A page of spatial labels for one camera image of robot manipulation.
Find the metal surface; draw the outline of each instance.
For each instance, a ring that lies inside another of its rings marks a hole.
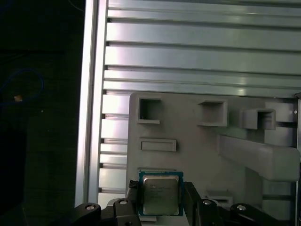
[[[266,74],[248,74],[236,72],[211,72],[211,71],[194,71],[194,70],[168,70],[168,69],[146,69],[145,71],[133,71],[121,69],[106,70],[104,78],[111,81],[145,81],[145,82],[164,82],[174,81],[176,83],[197,83],[204,85],[237,85],[237,86],[271,86],[276,88],[299,88],[300,78],[291,76],[287,79],[279,75]],[[118,107],[111,105],[108,110],[128,112],[123,106],[123,101],[127,101],[126,96],[120,96],[120,99],[114,99],[114,96],[104,95],[103,100],[117,101]]]
[[[285,4],[300,4],[300,0],[239,0],[247,2],[259,2],[259,3],[285,3]]]
[[[104,52],[105,35],[107,21],[108,0],[101,0],[98,4],[97,18],[97,40],[95,55],[95,76],[93,93],[92,111],[92,130],[91,130],[91,154],[89,172],[89,192],[88,201],[97,202],[99,185],[99,154],[100,154],[100,134],[102,127],[101,113],[103,104],[103,74],[104,74]]]
[[[298,8],[275,8],[275,7],[261,7],[261,6],[239,6],[226,4],[195,4],[184,2],[168,2],[157,1],[136,1],[136,0],[110,0],[109,9],[123,9],[123,10],[174,10],[174,11],[192,11],[192,12],[214,12],[225,14],[251,14],[255,16],[300,16],[300,9]]]
[[[295,213],[294,213],[294,225],[299,226],[301,223],[300,219],[300,188],[299,188],[299,181],[296,182],[295,188]]]
[[[298,100],[297,149],[301,152],[301,100]]]
[[[79,134],[75,186],[75,206],[87,202],[88,167],[90,152],[90,123],[92,106],[92,84],[94,76],[95,23],[97,0],[86,1],[85,29],[80,86]]]
[[[127,156],[125,154],[101,154],[100,163],[126,165]]]
[[[300,27],[299,17],[282,17],[274,15],[256,15],[256,14],[217,14],[215,12],[205,11],[199,12],[191,11],[180,12],[165,11],[154,12],[145,11],[141,13],[139,10],[109,10],[108,17],[115,20],[123,19],[143,19],[143,20],[164,20],[171,22],[185,22],[185,23],[213,23],[213,24],[241,24],[241,25],[260,25],[260,26],[275,26],[275,27]]]
[[[173,47],[107,47],[105,56],[106,65],[274,74],[300,74],[300,61],[290,53]]]
[[[127,145],[101,144],[100,150],[101,150],[101,153],[126,154],[127,153]]]
[[[103,114],[128,114],[128,106],[129,96],[103,96]]]
[[[107,27],[107,41],[117,42],[298,51],[299,39],[301,33],[296,31],[269,31],[267,35],[267,31],[254,28],[127,23],[109,23]]]
[[[94,208],[95,208],[95,206],[92,206],[92,205],[86,207],[87,210],[93,210]]]
[[[102,138],[127,139],[128,121],[127,120],[108,120],[103,119]]]
[[[143,214],[179,214],[179,177],[143,176]]]
[[[136,91],[155,91],[155,92],[177,92],[177,93],[202,93],[220,94],[232,96],[251,96],[251,97],[279,97],[291,98],[298,89],[277,89],[277,88],[258,88],[258,87],[237,87],[221,85],[202,85],[172,82],[130,82],[130,81],[104,81],[103,88],[106,90],[136,90]]]
[[[125,192],[126,173],[125,169],[100,169],[99,187],[115,188]]]

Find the dark background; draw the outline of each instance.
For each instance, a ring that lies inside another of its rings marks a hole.
[[[84,10],[84,0],[71,1]],[[36,70],[45,82],[37,99],[0,111],[1,121],[27,136],[29,226],[47,225],[74,206],[83,29],[84,13],[67,0],[0,0],[0,87],[23,68]],[[3,102],[13,101],[39,88],[37,76],[23,73],[0,94]]]

